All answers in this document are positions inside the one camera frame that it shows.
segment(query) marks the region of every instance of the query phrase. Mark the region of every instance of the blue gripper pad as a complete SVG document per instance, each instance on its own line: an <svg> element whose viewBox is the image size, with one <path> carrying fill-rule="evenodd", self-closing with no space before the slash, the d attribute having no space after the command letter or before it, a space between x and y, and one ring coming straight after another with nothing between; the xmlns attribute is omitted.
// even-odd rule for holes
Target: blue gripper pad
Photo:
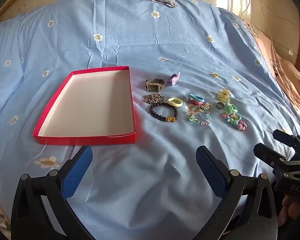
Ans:
<svg viewBox="0 0 300 240"><path fill-rule="evenodd" d="M61 194L64 200L72 197L77 190L79 183L92 161L92 149L87 146L82 146L73 159L69 161L75 161L75 163L72 164L72 167L61 182Z"/></svg>
<svg viewBox="0 0 300 240"><path fill-rule="evenodd" d="M200 146L195 153L195 158L213 193L223 199L228 189L227 181L218 167L213 163L209 154L214 158L205 146Z"/></svg>
<svg viewBox="0 0 300 240"><path fill-rule="evenodd" d="M277 141L279 141L279 142L281 142L281 143L283 143L283 144L285 144L289 147L296 146L295 138L293 136L291 136L291 135L289 135L289 134L287 134L283 131L280 131L278 129L274 130L274 132L272 133L272 137L275 140L277 140Z"/></svg>

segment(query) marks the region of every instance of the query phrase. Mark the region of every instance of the human hand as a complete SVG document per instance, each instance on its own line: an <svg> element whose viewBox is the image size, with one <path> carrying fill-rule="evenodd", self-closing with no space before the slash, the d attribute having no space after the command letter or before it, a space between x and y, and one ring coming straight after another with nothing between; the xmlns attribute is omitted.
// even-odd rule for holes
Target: human hand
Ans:
<svg viewBox="0 0 300 240"><path fill-rule="evenodd" d="M288 217L295 220L300 214L300 203L297 202L297 198L291 196L285 196L282 200L282 209L278 216L278 227L283 226Z"/></svg>

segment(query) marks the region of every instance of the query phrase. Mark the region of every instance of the bed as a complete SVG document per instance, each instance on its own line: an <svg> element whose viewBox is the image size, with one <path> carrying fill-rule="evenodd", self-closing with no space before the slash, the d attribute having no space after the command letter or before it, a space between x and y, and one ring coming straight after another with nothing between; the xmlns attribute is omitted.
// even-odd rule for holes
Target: bed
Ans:
<svg viewBox="0 0 300 240"><path fill-rule="evenodd" d="M272 169L254 157L254 145L293 155L272 132L300 135L299 113L251 30L209 3L176 2L168 8L147 0L59 0L0 23L0 204L8 216L22 174L45 176L80 148L39 145L32 137L52 94L79 69L129 66L138 115L136 144L92 146L92 164L68 199L97 239L193 238L220 202L196 164L201 145L229 169L271 179ZM178 71L177 85L162 95L185 102L190 93L202 95L212 106L210 126L190 123L185 106L175 123L149 114L145 80L167 80ZM222 88L231 91L245 131L215 107Z"/></svg>

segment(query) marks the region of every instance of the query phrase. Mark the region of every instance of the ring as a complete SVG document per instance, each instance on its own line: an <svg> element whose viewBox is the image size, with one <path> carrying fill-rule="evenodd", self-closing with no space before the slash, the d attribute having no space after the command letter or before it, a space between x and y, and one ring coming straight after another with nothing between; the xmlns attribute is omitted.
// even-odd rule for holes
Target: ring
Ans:
<svg viewBox="0 0 300 240"><path fill-rule="evenodd" d="M195 96L193 94L190 94L190 98L193 98L195 101L199 102L199 103L202 103L204 102L204 99L199 97L199 96Z"/></svg>
<svg viewBox="0 0 300 240"><path fill-rule="evenodd" d="M218 103L217 103L217 108L218 108L218 109L224 109L224 108L225 108L225 104L222 103L222 102L218 102Z"/></svg>
<svg viewBox="0 0 300 240"><path fill-rule="evenodd" d="M172 106L180 107L180 106L183 105L183 102L179 98L169 98L168 99L168 104L170 104Z"/></svg>

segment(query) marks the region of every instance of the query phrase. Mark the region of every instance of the crystal bracelet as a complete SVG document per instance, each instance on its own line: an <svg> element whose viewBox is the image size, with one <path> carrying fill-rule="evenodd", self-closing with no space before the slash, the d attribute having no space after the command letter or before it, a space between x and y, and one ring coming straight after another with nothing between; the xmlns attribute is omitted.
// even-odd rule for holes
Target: crystal bracelet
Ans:
<svg viewBox="0 0 300 240"><path fill-rule="evenodd" d="M188 116L188 120L190 122L197 122L201 125L210 125L212 123L212 118L211 118L211 115L210 115L210 109L211 105L207 102L205 103L204 105L197 105L197 106L192 106L190 108L190 110L186 111L186 115ZM206 119L207 121L206 122L203 122L203 121L199 121L195 116L194 116L194 111L196 110L196 108L201 108L204 110L204 113L206 115Z"/></svg>

